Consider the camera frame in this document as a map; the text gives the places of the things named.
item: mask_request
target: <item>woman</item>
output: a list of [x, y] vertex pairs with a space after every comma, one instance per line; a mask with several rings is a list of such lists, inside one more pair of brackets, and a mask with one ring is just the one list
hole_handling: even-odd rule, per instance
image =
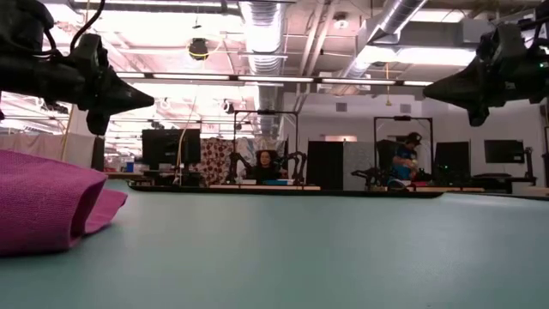
[[253, 168], [253, 179], [255, 179], [258, 184], [262, 184], [267, 180], [285, 178], [286, 176], [286, 170], [279, 170], [276, 165], [273, 164], [273, 159], [268, 150], [257, 152], [257, 165]]

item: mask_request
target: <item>pink cloth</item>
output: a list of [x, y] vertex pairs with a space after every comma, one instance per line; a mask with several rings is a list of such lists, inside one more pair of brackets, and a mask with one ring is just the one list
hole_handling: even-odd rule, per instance
[[92, 169], [0, 150], [0, 256], [65, 251], [107, 225], [127, 195]]

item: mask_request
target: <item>ceiling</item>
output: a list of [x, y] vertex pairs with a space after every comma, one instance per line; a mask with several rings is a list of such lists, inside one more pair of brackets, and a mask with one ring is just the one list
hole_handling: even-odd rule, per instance
[[[46, 3], [57, 21], [52, 31], [57, 46], [62, 52], [68, 53], [72, 36], [81, 27], [86, 15], [89, 18], [94, 13], [92, 9], [85, 8], [93, 8], [97, 5], [97, 0], [92, 0], [90, 3], [72, 3], [73, 8], [79, 8], [74, 10], [65, 5], [65, 0], [42, 0], [42, 2]], [[116, 71], [250, 74], [249, 61], [245, 54], [245, 24], [238, 15], [178, 13], [173, 10], [162, 12], [161, 5], [169, 2], [160, 0], [107, 0], [107, 3], [119, 10], [103, 12], [91, 31], [101, 35], [104, 46], [109, 51], [111, 64]], [[145, 9], [141, 11], [128, 9], [128, 5], [136, 3], [143, 4]], [[465, 16], [477, 19], [490, 16], [501, 17], [533, 8], [537, 3], [539, 1], [536, 0], [431, 0], [414, 16], [413, 21], [458, 22]], [[284, 76], [295, 76], [299, 72], [311, 25], [315, 20], [314, 13], [317, 5], [317, 0], [298, 0], [287, 8], [284, 46], [281, 53], [285, 58], [282, 71]], [[334, 12], [347, 14], [348, 26], [337, 28], [334, 27], [333, 20], [321, 18], [318, 29], [321, 29], [324, 23], [328, 23], [327, 33], [323, 40], [322, 35], [317, 31], [313, 46], [320, 44], [322, 50], [316, 62], [309, 62], [312, 75], [335, 73], [346, 68], [355, 55], [355, 38], [362, 21], [378, 14], [383, 7], [383, 1], [338, 0], [332, 5]], [[229, 9], [238, 11], [237, 5], [231, 2], [229, 2]], [[191, 58], [188, 47], [193, 38], [207, 40], [209, 49], [207, 60], [196, 61]], [[462, 61], [456, 61], [457, 58], [462, 58], [461, 55], [450, 55], [449, 58], [453, 58], [454, 61], [442, 59], [440, 51], [436, 50], [407, 51], [407, 55], [399, 55], [386, 66], [371, 66], [366, 74], [375, 78], [436, 81], [456, 73], [468, 63], [467, 55]], [[202, 124], [194, 124], [194, 126], [201, 125], [203, 133], [210, 136], [232, 137], [230, 133], [233, 115], [227, 115], [222, 110], [223, 103], [231, 102], [236, 109], [254, 110], [256, 108], [257, 86], [255, 85], [197, 86], [142, 82], [134, 83], [133, 86], [154, 96], [156, 104], [153, 107], [115, 116], [114, 118], [118, 121], [109, 126], [106, 135], [107, 141], [112, 142], [113, 147], [116, 147], [118, 141], [124, 145], [129, 143], [131, 148], [138, 148], [139, 142], [136, 137], [139, 136], [140, 130], [151, 126], [150, 122], [143, 119], [158, 120], [165, 127], [182, 127], [189, 119], [192, 121], [201, 119]], [[315, 106], [309, 104], [310, 101], [305, 102], [306, 108], [303, 111], [314, 114]], [[44, 110], [40, 107], [41, 105], [41, 100], [36, 98], [3, 93], [0, 108], [12, 118], [60, 116], [57, 112]], [[250, 121], [250, 124], [244, 125], [240, 134], [252, 136], [259, 130], [256, 115], [244, 113], [238, 115], [238, 119], [244, 117]], [[0, 134], [7, 128], [13, 131], [40, 130], [58, 133], [67, 125], [67, 120], [66, 116], [58, 121], [12, 119], [4, 120], [0, 125], [3, 127]]]

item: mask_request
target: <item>man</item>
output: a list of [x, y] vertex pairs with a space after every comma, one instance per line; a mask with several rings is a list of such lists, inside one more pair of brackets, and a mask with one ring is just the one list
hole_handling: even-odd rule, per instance
[[395, 176], [400, 180], [413, 180], [418, 172], [418, 154], [415, 148], [421, 144], [421, 135], [412, 132], [406, 136], [404, 144], [396, 149], [393, 157], [393, 169]]

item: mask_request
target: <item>teal table surface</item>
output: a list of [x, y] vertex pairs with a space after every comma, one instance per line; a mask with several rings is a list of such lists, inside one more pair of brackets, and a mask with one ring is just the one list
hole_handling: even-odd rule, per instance
[[0, 259], [0, 308], [549, 308], [549, 203], [144, 193], [55, 255]]

